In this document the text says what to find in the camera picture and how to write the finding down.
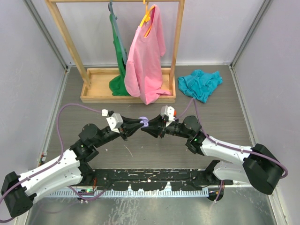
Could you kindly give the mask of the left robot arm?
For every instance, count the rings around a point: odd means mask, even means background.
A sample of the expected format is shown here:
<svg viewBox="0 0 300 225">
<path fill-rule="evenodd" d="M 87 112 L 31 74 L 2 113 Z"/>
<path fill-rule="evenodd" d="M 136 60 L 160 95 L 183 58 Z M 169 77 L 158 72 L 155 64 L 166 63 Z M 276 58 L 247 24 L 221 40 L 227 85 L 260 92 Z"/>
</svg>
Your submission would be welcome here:
<svg viewBox="0 0 300 225">
<path fill-rule="evenodd" d="M 90 185 L 94 172 L 88 162 L 98 155 L 97 148 L 118 137 L 127 140 L 144 125 L 142 119 L 125 118 L 118 113 L 106 120 L 108 126 L 103 129 L 95 124 L 85 125 L 79 140 L 53 160 L 27 172 L 12 171 L 5 176 L 0 201 L 5 203 L 12 218 L 63 187 Z"/>
</svg>

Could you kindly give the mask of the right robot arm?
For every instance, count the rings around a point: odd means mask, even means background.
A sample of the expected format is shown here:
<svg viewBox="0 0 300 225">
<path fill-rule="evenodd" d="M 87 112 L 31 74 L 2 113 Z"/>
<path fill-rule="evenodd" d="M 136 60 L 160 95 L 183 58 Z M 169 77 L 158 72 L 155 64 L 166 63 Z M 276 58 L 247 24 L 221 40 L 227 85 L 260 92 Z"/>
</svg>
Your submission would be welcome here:
<svg viewBox="0 0 300 225">
<path fill-rule="evenodd" d="M 172 135 L 185 138 L 186 147 L 194 154 L 218 158 L 213 168 L 206 172 L 208 183 L 215 185 L 221 180 L 236 180 L 252 185 L 263 194 L 271 195 L 285 174 L 283 165 L 262 144 L 238 146 L 220 141 L 202 131 L 195 116 L 187 116 L 182 122 L 167 121 L 162 116 L 149 121 L 141 129 L 155 138 Z"/>
</svg>

